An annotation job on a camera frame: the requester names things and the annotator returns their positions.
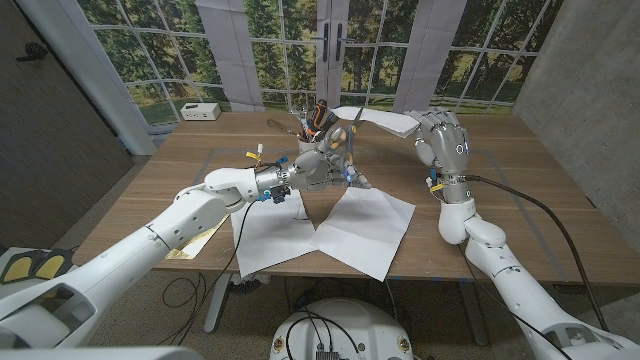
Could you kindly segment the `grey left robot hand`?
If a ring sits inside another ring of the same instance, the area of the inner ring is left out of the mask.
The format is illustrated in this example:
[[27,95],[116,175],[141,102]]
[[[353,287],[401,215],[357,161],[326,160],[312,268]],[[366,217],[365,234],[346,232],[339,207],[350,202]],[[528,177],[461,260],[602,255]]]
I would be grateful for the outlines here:
[[330,128],[324,138],[301,153],[288,168],[289,186],[319,191],[328,186],[371,189],[369,180],[353,160],[355,126]]

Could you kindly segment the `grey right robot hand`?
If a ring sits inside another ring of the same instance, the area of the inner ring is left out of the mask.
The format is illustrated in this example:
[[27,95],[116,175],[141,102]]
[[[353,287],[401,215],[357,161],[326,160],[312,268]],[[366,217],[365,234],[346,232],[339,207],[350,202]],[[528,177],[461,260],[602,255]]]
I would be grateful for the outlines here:
[[460,175],[467,170],[469,136],[453,111],[438,106],[426,111],[411,110],[407,115],[419,122],[414,132],[414,146],[425,165],[449,175]]

